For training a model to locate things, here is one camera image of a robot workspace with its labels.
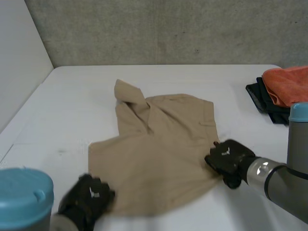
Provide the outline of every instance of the khaki fabric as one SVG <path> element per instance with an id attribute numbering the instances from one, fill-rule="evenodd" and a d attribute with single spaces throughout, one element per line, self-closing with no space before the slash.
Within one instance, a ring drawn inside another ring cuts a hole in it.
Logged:
<path id="1" fill-rule="evenodd" d="M 144 98 L 115 84 L 119 136 L 92 143 L 89 171 L 116 192 L 111 213 L 157 215 L 204 195 L 219 177 L 204 157 L 218 141 L 214 105 L 186 94 Z"/>

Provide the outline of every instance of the robotic hand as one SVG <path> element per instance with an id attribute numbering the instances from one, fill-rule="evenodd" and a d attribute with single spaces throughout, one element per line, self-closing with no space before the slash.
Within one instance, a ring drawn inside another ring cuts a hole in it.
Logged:
<path id="1" fill-rule="evenodd" d="M 96 220 L 105 213 L 115 192 L 99 178 L 85 174 L 62 199 L 58 214 L 51 218 L 51 231 L 93 231 Z"/>
<path id="2" fill-rule="evenodd" d="M 233 140 L 214 143 L 215 148 L 210 150 L 205 161 L 223 176 L 229 188 L 238 188 L 244 180 L 261 195 L 308 224 L 308 174 L 304 160 L 307 158 L 307 137 L 289 138 L 287 164 L 256 157 L 250 149 Z"/>
<path id="3" fill-rule="evenodd" d="M 205 157 L 206 163 L 223 176 L 224 183 L 231 189 L 238 188 L 242 180 L 247 183 L 248 168 L 258 157 L 234 140 L 214 145 L 210 155 Z"/>

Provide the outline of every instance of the table surface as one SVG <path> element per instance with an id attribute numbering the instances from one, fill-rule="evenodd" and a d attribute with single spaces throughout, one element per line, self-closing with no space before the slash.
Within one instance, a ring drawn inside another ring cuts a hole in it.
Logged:
<path id="1" fill-rule="evenodd" d="M 54 69 L 0 134 L 0 168 L 32 167 L 63 195 L 88 171 L 88 145 L 117 136 L 116 80 L 144 96 L 187 93 L 213 101 L 219 138 L 236 139 L 256 155 L 286 162 L 288 128 L 260 114 L 245 90 L 273 65 L 68 66 Z M 308 225 L 246 184 L 219 184 L 203 197 L 149 218 L 103 217 L 96 231 L 308 231 Z"/>

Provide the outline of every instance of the gray robot arm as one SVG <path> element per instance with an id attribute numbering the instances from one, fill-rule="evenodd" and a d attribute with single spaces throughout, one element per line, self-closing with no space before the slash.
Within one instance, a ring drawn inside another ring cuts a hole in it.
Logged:
<path id="1" fill-rule="evenodd" d="M 49 231 L 79 231 L 79 229 L 69 218 L 55 214 L 51 217 Z"/>
<path id="2" fill-rule="evenodd" d="M 308 103 L 291 107 L 287 163 L 256 157 L 228 140 L 211 149 L 205 161 L 235 189 L 244 180 L 273 203 L 308 224 Z"/>
<path id="3" fill-rule="evenodd" d="M 308 224 L 308 123 L 290 121 L 287 164 L 256 159 L 247 183 Z"/>

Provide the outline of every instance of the black cloth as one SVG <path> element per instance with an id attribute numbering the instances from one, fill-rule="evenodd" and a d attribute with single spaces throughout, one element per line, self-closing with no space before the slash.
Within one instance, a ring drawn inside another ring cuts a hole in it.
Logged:
<path id="1" fill-rule="evenodd" d="M 260 113 L 267 113 L 274 124 L 289 124 L 290 108 L 274 105 L 261 77 L 257 83 L 247 85 L 246 90 Z"/>

